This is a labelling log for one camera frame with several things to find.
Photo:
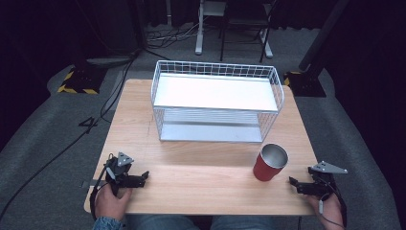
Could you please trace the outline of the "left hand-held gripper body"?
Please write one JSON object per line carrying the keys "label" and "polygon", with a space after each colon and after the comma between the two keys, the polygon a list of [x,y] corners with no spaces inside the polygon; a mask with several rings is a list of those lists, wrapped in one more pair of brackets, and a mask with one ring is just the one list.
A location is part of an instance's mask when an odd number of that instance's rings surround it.
{"label": "left hand-held gripper body", "polygon": [[143,177],[141,175],[130,175],[128,172],[134,159],[119,152],[117,156],[111,156],[105,164],[105,181],[110,185],[114,196],[121,188],[142,188]]}

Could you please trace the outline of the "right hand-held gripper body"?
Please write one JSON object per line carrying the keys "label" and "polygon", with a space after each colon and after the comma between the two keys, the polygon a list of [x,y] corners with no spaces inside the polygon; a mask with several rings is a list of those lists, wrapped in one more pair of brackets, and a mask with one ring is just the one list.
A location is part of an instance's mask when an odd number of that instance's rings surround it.
{"label": "right hand-held gripper body", "polygon": [[334,175],[347,174],[347,169],[342,169],[326,161],[310,166],[307,172],[313,179],[312,183],[299,182],[296,188],[303,188],[304,195],[310,196],[330,196],[337,191]]}

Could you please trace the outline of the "red cup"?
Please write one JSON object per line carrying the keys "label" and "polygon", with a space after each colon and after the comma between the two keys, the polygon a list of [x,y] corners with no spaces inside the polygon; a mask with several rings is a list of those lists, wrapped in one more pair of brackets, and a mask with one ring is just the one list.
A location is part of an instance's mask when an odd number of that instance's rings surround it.
{"label": "red cup", "polygon": [[259,181],[270,181],[287,165],[288,160],[284,148],[277,144],[267,144],[259,152],[253,174]]}

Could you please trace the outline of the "white wire shelf rack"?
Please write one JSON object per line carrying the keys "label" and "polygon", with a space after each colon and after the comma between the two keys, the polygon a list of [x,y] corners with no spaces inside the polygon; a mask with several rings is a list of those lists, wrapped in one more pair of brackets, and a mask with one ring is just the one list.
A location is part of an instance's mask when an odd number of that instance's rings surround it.
{"label": "white wire shelf rack", "polygon": [[261,143],[284,104],[273,66],[156,63],[151,103],[159,139]]}

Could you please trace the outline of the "person's left hand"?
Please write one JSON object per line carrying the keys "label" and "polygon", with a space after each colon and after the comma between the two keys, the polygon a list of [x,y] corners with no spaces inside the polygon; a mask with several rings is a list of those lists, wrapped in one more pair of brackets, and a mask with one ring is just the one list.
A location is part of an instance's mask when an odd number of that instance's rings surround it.
{"label": "person's left hand", "polygon": [[116,197],[109,184],[100,188],[95,199],[95,216],[97,218],[113,218],[115,220],[122,220],[132,196],[130,188],[124,189],[120,197]]}

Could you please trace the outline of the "person's right hand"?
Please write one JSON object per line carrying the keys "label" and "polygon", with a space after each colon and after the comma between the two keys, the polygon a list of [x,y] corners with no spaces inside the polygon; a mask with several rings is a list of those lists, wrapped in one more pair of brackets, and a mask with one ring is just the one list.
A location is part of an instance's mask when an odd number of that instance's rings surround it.
{"label": "person's right hand", "polygon": [[331,195],[325,201],[322,201],[315,195],[305,195],[304,198],[313,208],[325,230],[345,229],[341,214],[341,204],[336,195]]}

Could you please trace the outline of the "grey tape strip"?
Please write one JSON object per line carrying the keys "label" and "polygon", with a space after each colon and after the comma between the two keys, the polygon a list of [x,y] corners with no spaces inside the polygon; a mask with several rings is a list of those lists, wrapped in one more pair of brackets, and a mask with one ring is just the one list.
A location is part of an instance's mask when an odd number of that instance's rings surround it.
{"label": "grey tape strip", "polygon": [[89,188],[99,188],[105,184],[105,180],[102,180],[98,182],[97,180],[90,180],[90,181],[82,181],[81,184],[79,185],[80,188],[82,189],[89,189]]}

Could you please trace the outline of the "person's left leg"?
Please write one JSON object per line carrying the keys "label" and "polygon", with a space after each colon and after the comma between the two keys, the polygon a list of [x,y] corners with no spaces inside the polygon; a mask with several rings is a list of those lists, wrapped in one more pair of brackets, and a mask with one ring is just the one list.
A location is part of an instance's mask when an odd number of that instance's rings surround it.
{"label": "person's left leg", "polygon": [[178,215],[127,215],[129,230],[200,230],[190,218]]}

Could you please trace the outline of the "person's leg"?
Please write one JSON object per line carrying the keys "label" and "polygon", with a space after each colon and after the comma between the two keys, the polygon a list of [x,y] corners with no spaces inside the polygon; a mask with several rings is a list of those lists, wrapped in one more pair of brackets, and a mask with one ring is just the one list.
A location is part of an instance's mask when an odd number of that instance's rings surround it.
{"label": "person's leg", "polygon": [[127,215],[129,230],[200,230],[190,218],[178,215]]}
{"label": "person's leg", "polygon": [[214,216],[210,230],[282,230],[268,216]]}

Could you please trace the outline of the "person's right leg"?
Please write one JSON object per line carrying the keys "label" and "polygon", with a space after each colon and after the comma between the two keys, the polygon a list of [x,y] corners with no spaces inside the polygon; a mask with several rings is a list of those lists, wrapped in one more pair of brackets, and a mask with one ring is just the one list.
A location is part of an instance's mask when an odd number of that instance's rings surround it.
{"label": "person's right leg", "polygon": [[282,230],[268,216],[214,216],[210,230]]}

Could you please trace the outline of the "black base with striped tape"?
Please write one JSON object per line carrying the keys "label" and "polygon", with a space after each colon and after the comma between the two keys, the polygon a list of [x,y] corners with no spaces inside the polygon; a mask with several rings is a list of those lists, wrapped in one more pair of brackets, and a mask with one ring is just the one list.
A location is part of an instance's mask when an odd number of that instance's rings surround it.
{"label": "black base with striped tape", "polygon": [[90,94],[100,93],[107,70],[101,67],[72,67],[65,76],[58,93]]}
{"label": "black base with striped tape", "polygon": [[326,93],[317,78],[312,78],[308,73],[289,71],[283,74],[283,82],[295,97],[324,98]]}

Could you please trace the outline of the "grey flat stand base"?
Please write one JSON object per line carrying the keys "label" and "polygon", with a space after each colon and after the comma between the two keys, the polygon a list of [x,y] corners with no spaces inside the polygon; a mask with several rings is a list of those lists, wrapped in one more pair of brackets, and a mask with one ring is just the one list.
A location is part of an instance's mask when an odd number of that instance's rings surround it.
{"label": "grey flat stand base", "polygon": [[131,61],[130,57],[97,57],[89,58],[87,62],[91,65],[100,68],[114,68],[117,66],[122,66]]}

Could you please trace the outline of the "white metal stand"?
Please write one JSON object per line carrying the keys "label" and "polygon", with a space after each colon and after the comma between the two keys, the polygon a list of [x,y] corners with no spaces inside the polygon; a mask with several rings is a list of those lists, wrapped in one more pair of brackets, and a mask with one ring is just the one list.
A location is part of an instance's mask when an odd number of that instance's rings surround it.
{"label": "white metal stand", "polygon": [[[202,55],[203,53],[203,38],[204,38],[204,19],[209,16],[223,16],[225,9],[225,2],[223,0],[199,0],[199,10],[198,10],[198,31],[195,43],[195,54]],[[265,45],[265,55],[267,58],[273,57],[273,52],[270,48],[269,42],[265,39],[265,34],[267,30],[262,30],[259,32],[259,38],[261,43]]]}

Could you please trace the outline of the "black slanted pole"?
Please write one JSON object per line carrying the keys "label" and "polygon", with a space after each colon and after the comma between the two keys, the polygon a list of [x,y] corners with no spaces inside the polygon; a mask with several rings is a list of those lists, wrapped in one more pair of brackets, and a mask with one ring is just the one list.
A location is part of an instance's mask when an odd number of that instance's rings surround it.
{"label": "black slanted pole", "polygon": [[307,71],[308,68],[311,66],[311,61],[316,57],[317,53],[320,51],[323,43],[326,41],[328,34],[333,29],[334,25],[340,18],[342,12],[346,8],[348,2],[350,0],[338,0],[335,4],[334,8],[332,9],[331,13],[329,14],[326,22],[324,23],[322,29],[317,34],[316,38],[310,45],[309,49],[307,50],[304,58],[299,64],[299,69],[302,71]]}

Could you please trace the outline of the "black chair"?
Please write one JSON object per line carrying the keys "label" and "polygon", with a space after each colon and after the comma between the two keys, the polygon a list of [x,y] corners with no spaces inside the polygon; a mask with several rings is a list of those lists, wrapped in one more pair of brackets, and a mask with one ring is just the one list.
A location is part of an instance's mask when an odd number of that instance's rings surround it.
{"label": "black chair", "polygon": [[226,0],[219,38],[221,39],[220,60],[224,58],[226,33],[231,30],[257,30],[255,41],[261,46],[259,62],[266,56],[272,11],[279,0]]}

